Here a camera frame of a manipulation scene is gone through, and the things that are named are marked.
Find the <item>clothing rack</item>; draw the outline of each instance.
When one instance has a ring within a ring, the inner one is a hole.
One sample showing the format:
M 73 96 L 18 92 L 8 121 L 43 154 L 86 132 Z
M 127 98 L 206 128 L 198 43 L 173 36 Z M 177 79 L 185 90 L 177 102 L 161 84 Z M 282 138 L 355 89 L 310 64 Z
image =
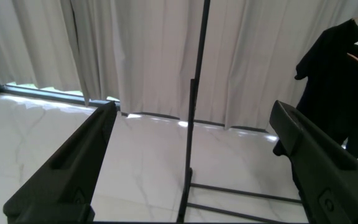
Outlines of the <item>clothing rack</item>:
M 292 198 L 284 198 L 284 197 L 278 197 L 278 196 L 273 196 L 273 195 L 257 194 L 257 193 L 253 193 L 253 192 L 245 192 L 245 191 L 240 191 L 240 190 L 225 189 L 222 187 L 214 187 L 214 186 L 209 186 L 209 185 L 191 183 L 191 176 L 193 175 L 193 169 L 190 167 L 191 144 L 193 142 L 194 116 L 195 116 L 195 109 L 196 109 L 196 102 L 197 102 L 198 86 L 200 84 L 201 65 L 203 63 L 203 52 L 204 52 L 204 44 L 205 44 L 205 36 L 206 36 L 206 28 L 207 28 L 207 23 L 208 23 L 208 14 L 209 14 L 210 3 L 211 3 L 210 0 L 204 0 L 203 18 L 201 21 L 201 31 L 200 31 L 200 41 L 198 44 L 198 53 L 197 53 L 196 73 L 195 73 L 195 78 L 192 78 L 190 81 L 190 99 L 189 99 L 188 126 L 187 126 L 187 144 L 186 144 L 185 184 L 183 186 L 183 193 L 181 196 L 179 212 L 178 212 L 178 217 L 177 217 L 177 223 L 184 223 L 186 207 L 203 209 L 203 210 L 207 210 L 210 212 L 222 213 L 222 214 L 232 215 L 232 216 L 240 217 L 240 218 L 247 218 L 247 219 L 255 220 L 255 221 L 259 221 L 259 222 L 282 223 L 282 222 L 279 222 L 276 220 L 255 217 L 253 215 L 231 212 L 231 211 L 227 211 L 227 210 L 222 210 L 222 209 L 218 209 L 218 208 L 213 208 L 213 207 L 208 207 L 208 206 L 198 205 L 195 203 L 188 202 L 190 187 L 196 187 L 196 188 L 201 188 L 201 189 L 216 190 L 216 191 L 232 193 L 232 194 L 239 194 L 239 195 L 246 195 L 246 196 L 251 196 L 251 197 L 273 199 L 273 200 L 278 200 L 278 201 L 282 201 L 282 202 L 291 202 L 291 203 L 302 204 L 301 200 L 292 199 Z

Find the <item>floor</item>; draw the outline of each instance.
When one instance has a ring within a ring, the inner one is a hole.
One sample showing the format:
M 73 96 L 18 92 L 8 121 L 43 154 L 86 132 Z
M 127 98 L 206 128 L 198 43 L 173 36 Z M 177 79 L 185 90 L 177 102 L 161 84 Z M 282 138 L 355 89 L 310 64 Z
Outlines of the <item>floor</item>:
M 0 95 L 0 223 L 5 201 L 52 155 L 94 108 Z M 97 221 L 174 222 L 183 188 L 186 122 L 117 116 L 92 207 Z M 196 124 L 194 183 L 298 198 L 276 136 Z M 302 206 L 191 189 L 189 201 L 284 222 L 307 221 Z M 186 222 L 251 222 L 187 208 Z

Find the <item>shirt sleeve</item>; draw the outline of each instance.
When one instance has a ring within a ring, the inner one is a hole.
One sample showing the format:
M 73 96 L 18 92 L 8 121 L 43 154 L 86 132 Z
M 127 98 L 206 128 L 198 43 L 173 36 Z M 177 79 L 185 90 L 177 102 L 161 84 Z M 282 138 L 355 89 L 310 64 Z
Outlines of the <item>shirt sleeve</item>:
M 321 60 L 324 55 L 323 52 L 327 42 L 327 32 L 328 30 L 325 30 L 318 37 L 313 46 L 311 46 L 310 50 L 305 56 L 303 56 L 299 64 L 296 66 L 296 80 L 301 80 L 312 75 L 316 67 L 318 67 L 319 59 Z

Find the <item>black t-shirt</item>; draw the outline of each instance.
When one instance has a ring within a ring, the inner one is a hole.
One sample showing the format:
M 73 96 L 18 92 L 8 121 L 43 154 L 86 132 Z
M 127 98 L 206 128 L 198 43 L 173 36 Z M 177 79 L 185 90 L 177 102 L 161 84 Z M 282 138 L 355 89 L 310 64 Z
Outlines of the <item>black t-shirt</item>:
M 296 66 L 295 79 L 308 77 L 296 107 L 358 158 L 358 26 L 354 20 L 324 31 Z

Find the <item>tile floor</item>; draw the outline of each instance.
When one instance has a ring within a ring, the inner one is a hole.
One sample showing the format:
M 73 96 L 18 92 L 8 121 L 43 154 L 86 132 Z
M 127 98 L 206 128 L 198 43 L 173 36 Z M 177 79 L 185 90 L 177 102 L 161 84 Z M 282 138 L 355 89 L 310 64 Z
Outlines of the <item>tile floor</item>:
M 4 202 L 52 155 L 94 108 L 0 95 L 0 223 Z M 298 198 L 275 136 L 196 124 L 192 182 Z M 98 221 L 174 222 L 183 187 L 186 123 L 117 116 L 95 189 Z M 273 200 L 191 189 L 189 201 L 234 212 L 306 222 L 303 207 Z M 187 222 L 251 222 L 194 208 Z

